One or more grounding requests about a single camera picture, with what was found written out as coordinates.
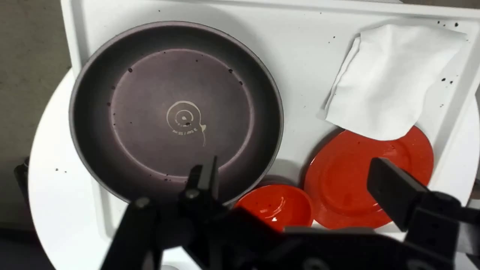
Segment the red plate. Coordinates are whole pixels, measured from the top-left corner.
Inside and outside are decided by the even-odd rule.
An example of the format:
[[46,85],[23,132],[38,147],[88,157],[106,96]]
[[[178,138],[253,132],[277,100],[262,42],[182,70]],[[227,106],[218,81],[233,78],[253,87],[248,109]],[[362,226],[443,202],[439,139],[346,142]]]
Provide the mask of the red plate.
[[317,223],[332,229],[377,228],[391,220],[365,189],[371,157],[388,159],[422,184],[430,180],[433,150],[419,129],[412,127],[395,141],[340,132],[316,153],[305,172],[304,190]]

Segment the pan center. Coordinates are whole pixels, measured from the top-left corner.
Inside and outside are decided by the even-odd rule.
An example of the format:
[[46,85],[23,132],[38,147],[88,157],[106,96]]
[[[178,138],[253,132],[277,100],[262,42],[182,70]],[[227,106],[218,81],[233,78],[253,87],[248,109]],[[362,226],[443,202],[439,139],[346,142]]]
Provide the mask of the pan center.
[[202,145],[206,144],[206,124],[200,123],[200,111],[190,100],[178,100],[172,103],[166,111],[166,124],[169,126],[170,132],[178,136],[200,132]]

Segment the orange bowl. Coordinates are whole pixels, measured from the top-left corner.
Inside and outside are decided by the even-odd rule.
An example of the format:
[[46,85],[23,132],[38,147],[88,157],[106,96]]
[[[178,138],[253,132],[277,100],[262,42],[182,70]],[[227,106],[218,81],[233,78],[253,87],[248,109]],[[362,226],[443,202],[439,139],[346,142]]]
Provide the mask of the orange bowl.
[[286,184],[266,184],[245,193],[236,201],[262,222],[277,231],[284,226],[310,226],[313,222],[311,201],[298,187]]

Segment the pan rim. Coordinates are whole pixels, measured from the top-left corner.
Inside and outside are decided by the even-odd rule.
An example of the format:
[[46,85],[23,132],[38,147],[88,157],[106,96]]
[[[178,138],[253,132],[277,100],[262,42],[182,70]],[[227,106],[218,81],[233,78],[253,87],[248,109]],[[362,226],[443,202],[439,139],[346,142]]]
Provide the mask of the pan rim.
[[79,157],[79,160],[82,162],[82,165],[86,168],[88,174],[103,187],[106,189],[109,193],[112,193],[115,198],[128,202],[130,199],[122,196],[121,193],[118,193],[116,190],[113,190],[110,186],[107,186],[89,166],[88,160],[85,159],[85,156],[82,154],[82,150],[79,147],[77,142],[77,136],[76,136],[76,127],[74,127],[74,105],[77,100],[77,91],[79,91],[79,85],[83,79],[83,76],[86,75],[86,72],[89,70],[89,67],[98,60],[100,55],[103,55],[113,43],[122,40],[124,37],[128,37],[131,34],[140,33],[140,31],[148,31],[152,28],[160,28],[160,27],[187,27],[187,28],[196,28],[196,30],[202,30],[202,31],[208,31],[212,34],[217,34],[229,42],[232,42],[235,46],[238,46],[239,49],[242,49],[245,54],[248,54],[248,57],[251,57],[251,60],[254,60],[254,63],[262,69],[263,75],[268,78],[268,82],[271,84],[271,90],[272,94],[275,97],[275,103],[277,103],[277,114],[278,114],[278,135],[275,139],[275,145],[274,150],[271,153],[269,160],[266,162],[266,165],[263,166],[262,172],[254,178],[254,181],[251,181],[251,184],[244,189],[242,192],[239,192],[236,196],[224,201],[224,205],[232,204],[233,201],[236,201],[238,198],[241,198],[245,192],[248,192],[250,189],[253,189],[262,178],[263,175],[266,175],[268,169],[272,166],[272,163],[275,162],[278,148],[281,145],[283,141],[283,102],[281,102],[281,96],[278,93],[277,84],[272,78],[272,75],[269,73],[269,70],[266,69],[266,66],[263,64],[263,61],[248,48],[245,46],[242,42],[239,42],[236,37],[205,25],[205,24],[197,24],[197,22],[188,22],[188,21],[155,21],[155,22],[148,22],[148,24],[140,24],[131,28],[127,28],[118,34],[115,34],[113,37],[110,37],[109,40],[106,40],[104,43],[101,43],[86,60],[86,63],[80,67],[79,73],[76,75],[74,84],[73,84],[73,90],[70,93],[70,100],[68,100],[68,111],[67,111],[67,118],[68,118],[68,130],[70,130],[70,138],[74,147],[74,151]]

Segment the white dish rack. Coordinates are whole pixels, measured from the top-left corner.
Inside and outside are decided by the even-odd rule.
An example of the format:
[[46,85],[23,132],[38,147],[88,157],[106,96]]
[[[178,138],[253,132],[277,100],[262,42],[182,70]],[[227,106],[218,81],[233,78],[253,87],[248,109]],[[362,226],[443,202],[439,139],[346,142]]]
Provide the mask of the white dish rack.
[[[335,129],[322,120],[319,108],[361,28],[394,21],[463,31],[466,46],[428,88],[416,126],[434,151],[428,187],[455,195],[463,204],[467,199],[472,181],[451,183],[440,168],[466,102],[480,82],[476,10],[326,0],[62,0],[62,16],[73,73],[112,36],[152,21],[205,24],[247,45],[271,72],[283,102],[283,141],[269,174],[290,180],[299,180],[311,150]],[[97,193],[110,235],[124,202],[103,189]],[[397,231],[391,225],[382,229]]]

